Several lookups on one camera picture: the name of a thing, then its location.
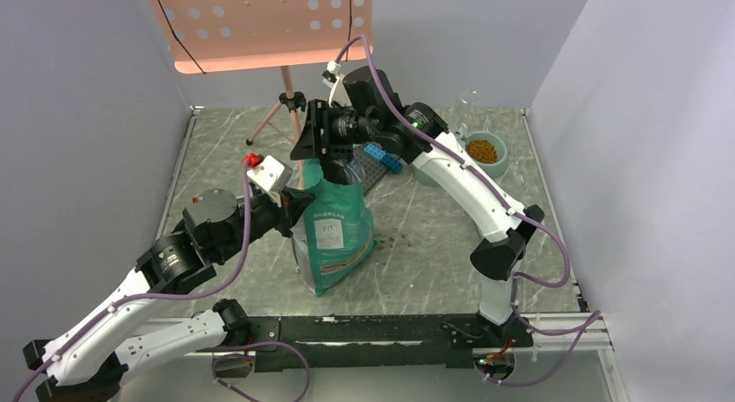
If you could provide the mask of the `green pet food bag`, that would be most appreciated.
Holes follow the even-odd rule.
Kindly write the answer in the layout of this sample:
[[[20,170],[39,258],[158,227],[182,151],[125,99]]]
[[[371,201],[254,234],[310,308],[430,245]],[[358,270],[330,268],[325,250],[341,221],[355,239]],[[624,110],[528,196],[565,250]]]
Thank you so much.
[[[373,250],[374,218],[365,205],[365,172],[355,159],[308,159],[302,176],[315,200],[292,228],[291,248],[302,281],[323,295]]]

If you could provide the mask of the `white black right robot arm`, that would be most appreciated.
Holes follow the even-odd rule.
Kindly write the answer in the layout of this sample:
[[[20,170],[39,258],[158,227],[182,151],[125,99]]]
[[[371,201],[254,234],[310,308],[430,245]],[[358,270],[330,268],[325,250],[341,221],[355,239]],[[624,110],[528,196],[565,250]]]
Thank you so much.
[[[470,255],[481,275],[478,334],[489,346],[501,345],[512,331],[512,277],[543,211],[518,202],[479,170],[433,108],[402,105],[382,71],[362,67],[344,75],[329,62],[322,77],[329,98],[308,102],[291,159],[345,159],[353,146],[374,142],[438,183],[483,238]]]

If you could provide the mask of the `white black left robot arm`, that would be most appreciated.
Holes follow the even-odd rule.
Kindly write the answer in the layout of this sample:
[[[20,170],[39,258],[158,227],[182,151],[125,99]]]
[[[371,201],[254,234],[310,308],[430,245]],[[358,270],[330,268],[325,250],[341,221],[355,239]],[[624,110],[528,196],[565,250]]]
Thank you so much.
[[[213,348],[240,351],[265,344],[264,330],[234,299],[151,334],[137,330],[167,304],[199,298],[216,268],[271,230],[288,237],[314,201],[285,188],[275,196],[238,197],[213,189],[194,198],[175,229],[137,260],[121,285],[92,314],[53,340],[23,349],[29,383],[41,401],[107,401],[148,369],[186,353]]]

